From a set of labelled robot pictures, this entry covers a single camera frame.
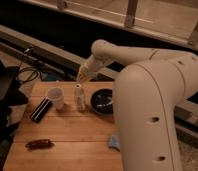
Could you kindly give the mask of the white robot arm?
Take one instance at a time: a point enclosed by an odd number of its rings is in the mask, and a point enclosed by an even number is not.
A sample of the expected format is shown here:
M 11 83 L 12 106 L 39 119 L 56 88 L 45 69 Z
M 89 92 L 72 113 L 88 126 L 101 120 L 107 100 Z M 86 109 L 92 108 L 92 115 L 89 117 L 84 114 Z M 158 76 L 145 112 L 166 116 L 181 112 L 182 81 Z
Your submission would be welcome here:
M 77 81 L 113 62 L 113 113 L 124 171 L 182 171 L 174 108 L 198 92 L 198 56 L 180 50 L 117 46 L 97 40 Z

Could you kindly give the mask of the white tapered gripper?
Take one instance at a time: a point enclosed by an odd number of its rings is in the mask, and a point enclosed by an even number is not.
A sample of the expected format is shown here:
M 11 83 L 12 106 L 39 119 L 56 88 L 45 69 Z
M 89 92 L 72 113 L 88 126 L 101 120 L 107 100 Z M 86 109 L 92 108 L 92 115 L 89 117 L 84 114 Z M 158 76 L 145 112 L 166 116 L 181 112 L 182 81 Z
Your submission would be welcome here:
M 79 74 L 76 77 L 77 83 L 83 83 L 86 78 L 94 78 L 98 71 L 103 68 L 104 65 L 101 60 L 96 59 L 91 55 L 79 68 Z

